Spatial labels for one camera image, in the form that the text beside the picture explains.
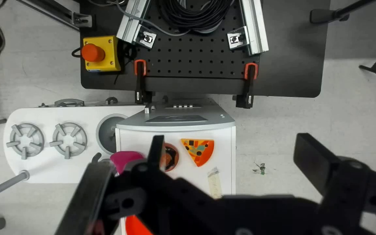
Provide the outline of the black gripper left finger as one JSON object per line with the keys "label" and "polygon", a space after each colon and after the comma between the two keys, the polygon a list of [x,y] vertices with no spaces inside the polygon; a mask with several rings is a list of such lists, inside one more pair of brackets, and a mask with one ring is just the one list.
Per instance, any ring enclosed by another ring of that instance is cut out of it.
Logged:
{"label": "black gripper left finger", "polygon": [[93,161],[85,169],[75,195],[55,231],[55,235],[106,235],[101,216],[114,166],[109,161]]}

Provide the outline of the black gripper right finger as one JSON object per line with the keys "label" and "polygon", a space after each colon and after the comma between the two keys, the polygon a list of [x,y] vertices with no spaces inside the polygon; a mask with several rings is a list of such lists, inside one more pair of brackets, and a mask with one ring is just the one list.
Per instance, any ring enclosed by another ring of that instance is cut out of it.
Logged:
{"label": "black gripper right finger", "polygon": [[339,157],[310,133],[300,133],[294,164],[323,196],[317,209],[320,235],[374,235],[361,226],[362,216],[376,216],[376,171]]}

